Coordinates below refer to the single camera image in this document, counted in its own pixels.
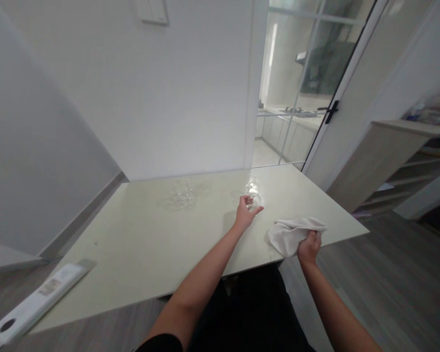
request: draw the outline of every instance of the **forearm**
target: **forearm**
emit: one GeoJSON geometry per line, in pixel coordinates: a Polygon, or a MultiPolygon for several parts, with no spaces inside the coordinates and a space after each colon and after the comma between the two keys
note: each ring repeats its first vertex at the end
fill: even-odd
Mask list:
{"type": "Polygon", "coordinates": [[[336,351],[381,351],[342,302],[316,264],[302,263],[303,273],[329,340],[336,351]]]}
{"type": "Polygon", "coordinates": [[[187,350],[192,332],[212,297],[243,231],[233,226],[192,269],[156,320],[147,339],[162,333],[175,335],[187,350]]]}
{"type": "Polygon", "coordinates": [[[242,231],[233,226],[192,269],[171,300],[200,315],[215,291],[242,231]]]}

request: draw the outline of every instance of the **person's left hand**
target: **person's left hand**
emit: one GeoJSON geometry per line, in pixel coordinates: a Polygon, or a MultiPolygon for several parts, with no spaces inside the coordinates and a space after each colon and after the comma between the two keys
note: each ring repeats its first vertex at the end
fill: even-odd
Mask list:
{"type": "Polygon", "coordinates": [[[236,220],[233,227],[236,227],[241,232],[246,231],[246,229],[251,225],[254,220],[254,217],[258,215],[263,209],[263,206],[260,206],[253,211],[249,211],[247,205],[252,203],[252,199],[250,196],[241,196],[240,204],[236,210],[236,220]]]}

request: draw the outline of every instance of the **light switch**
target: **light switch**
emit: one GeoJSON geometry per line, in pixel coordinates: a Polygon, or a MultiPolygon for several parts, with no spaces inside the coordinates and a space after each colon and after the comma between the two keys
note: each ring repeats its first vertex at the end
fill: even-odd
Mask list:
{"type": "Polygon", "coordinates": [[[153,21],[152,9],[149,0],[135,0],[137,5],[137,16],[144,21],[153,21]]]}
{"type": "Polygon", "coordinates": [[[144,23],[168,25],[164,0],[135,0],[137,15],[144,23]]]}
{"type": "Polygon", "coordinates": [[[155,22],[167,23],[165,6],[163,0],[150,0],[152,7],[152,16],[155,22]]]}

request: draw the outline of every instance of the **folded cloth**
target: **folded cloth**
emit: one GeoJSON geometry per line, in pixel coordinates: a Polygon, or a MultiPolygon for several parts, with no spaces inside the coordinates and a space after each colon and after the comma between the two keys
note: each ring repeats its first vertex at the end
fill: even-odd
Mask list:
{"type": "Polygon", "coordinates": [[[269,240],[280,254],[289,258],[295,255],[298,244],[308,237],[310,230],[315,230],[321,236],[327,229],[315,218],[275,220],[274,226],[269,229],[269,240]]]}

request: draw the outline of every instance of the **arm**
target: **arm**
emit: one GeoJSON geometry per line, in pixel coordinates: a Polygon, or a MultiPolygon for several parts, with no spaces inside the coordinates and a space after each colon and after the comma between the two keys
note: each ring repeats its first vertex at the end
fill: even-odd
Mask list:
{"type": "Polygon", "coordinates": [[[179,285],[146,340],[162,333],[170,333],[181,341],[184,350],[187,349],[196,323],[214,293],[236,244],[254,217],[264,209],[259,207],[250,212],[246,207],[249,201],[248,196],[240,198],[233,227],[179,285]]]}
{"type": "Polygon", "coordinates": [[[329,340],[336,351],[381,351],[346,307],[316,265],[321,238],[310,231],[298,247],[298,259],[329,340]]]}

